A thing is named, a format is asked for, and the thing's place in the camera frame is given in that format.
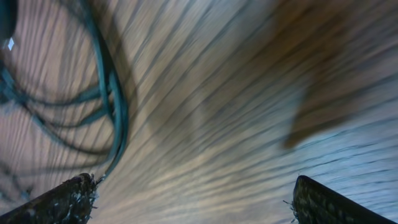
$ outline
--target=wooden deck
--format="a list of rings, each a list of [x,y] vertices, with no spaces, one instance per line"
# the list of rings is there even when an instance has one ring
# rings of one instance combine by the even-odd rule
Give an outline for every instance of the wooden deck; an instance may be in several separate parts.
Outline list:
[[[299,174],[398,222],[398,1],[94,2],[131,129],[89,223],[289,223]],[[4,57],[29,93],[67,99],[96,83],[90,36],[56,1],[20,1],[15,39]],[[70,121],[98,103],[38,110]],[[13,172],[96,160],[1,110]],[[101,120],[62,136],[98,148],[112,132]],[[20,182],[38,196],[104,168]],[[0,187],[16,197],[4,176]]]

